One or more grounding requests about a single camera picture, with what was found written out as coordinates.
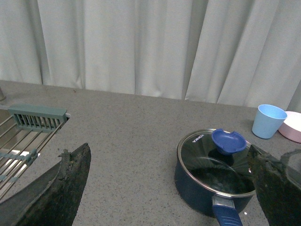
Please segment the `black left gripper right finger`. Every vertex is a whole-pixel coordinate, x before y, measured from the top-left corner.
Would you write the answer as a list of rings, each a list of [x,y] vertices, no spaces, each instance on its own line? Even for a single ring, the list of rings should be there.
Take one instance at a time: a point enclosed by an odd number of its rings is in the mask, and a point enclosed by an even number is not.
[[[255,145],[248,152],[257,200],[270,226],[301,224],[301,174],[288,165],[296,149],[280,160]]]

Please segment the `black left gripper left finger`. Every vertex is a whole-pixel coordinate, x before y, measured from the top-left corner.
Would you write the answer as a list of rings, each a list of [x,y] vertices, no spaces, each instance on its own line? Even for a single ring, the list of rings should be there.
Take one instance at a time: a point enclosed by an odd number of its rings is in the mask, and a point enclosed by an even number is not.
[[[84,143],[25,188],[0,204],[2,226],[71,226],[77,215],[91,163]]]

